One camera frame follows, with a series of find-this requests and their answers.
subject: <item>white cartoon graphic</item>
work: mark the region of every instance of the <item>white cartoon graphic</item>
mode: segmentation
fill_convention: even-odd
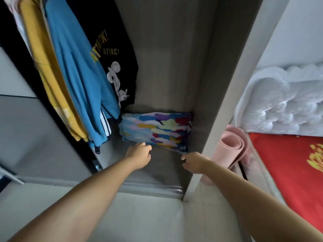
[[[113,83],[114,85],[114,89],[117,92],[118,98],[119,98],[119,108],[121,108],[121,101],[124,101],[127,99],[127,97],[129,97],[129,95],[127,95],[127,91],[128,89],[124,90],[119,90],[120,88],[120,81],[117,77],[117,74],[120,71],[120,65],[118,62],[114,61],[111,64],[111,67],[108,67],[109,72],[107,73],[107,80],[110,83]]]

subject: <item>blue jacket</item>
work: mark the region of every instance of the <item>blue jacket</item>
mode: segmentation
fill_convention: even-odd
[[[91,57],[92,47],[65,0],[47,0],[45,5],[54,50],[67,89],[95,146],[107,141],[100,120],[120,115],[118,101],[101,63]]]

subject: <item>bed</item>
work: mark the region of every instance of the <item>bed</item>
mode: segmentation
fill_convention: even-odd
[[[323,232],[323,65],[256,71],[234,125],[248,133],[247,179]]]

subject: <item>black hoodie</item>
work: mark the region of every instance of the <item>black hoodie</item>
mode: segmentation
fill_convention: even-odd
[[[138,64],[114,0],[66,0],[113,84],[121,111],[135,102]]]

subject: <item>pink yoga mat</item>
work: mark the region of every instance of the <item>pink yoga mat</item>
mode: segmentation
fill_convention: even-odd
[[[225,168],[231,168],[236,161],[242,160],[248,149],[245,133],[237,127],[228,125],[223,132],[211,160]],[[211,179],[203,175],[201,181],[209,186],[214,185]]]

